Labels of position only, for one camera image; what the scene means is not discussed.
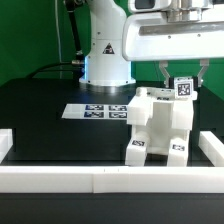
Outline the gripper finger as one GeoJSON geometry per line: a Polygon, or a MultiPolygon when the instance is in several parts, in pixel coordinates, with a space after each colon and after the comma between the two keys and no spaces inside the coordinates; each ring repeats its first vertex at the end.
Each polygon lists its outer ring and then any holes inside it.
{"type": "Polygon", "coordinates": [[[167,67],[168,67],[167,61],[159,62],[159,69],[165,78],[165,81],[164,81],[165,87],[173,89],[174,88],[174,78],[167,71],[167,67]]]}
{"type": "Polygon", "coordinates": [[[210,65],[210,60],[209,59],[201,59],[200,60],[200,67],[201,69],[199,70],[198,74],[197,74],[197,86],[201,87],[203,84],[203,76],[206,73],[206,71],[208,70],[210,65]]]}

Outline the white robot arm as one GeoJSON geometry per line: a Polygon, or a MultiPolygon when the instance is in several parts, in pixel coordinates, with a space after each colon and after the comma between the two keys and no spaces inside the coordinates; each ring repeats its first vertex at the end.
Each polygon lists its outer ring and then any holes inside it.
{"type": "Polygon", "coordinates": [[[224,0],[86,0],[91,16],[91,50],[80,83],[103,91],[135,83],[134,61],[224,58],[224,0]]]}

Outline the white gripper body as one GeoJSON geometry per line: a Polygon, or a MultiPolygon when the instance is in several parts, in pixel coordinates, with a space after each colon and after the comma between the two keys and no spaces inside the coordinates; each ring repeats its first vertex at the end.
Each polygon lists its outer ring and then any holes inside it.
{"type": "Polygon", "coordinates": [[[130,16],[124,25],[123,57],[128,61],[224,57],[224,9],[210,9],[202,20],[167,21],[163,12],[130,16]]]}

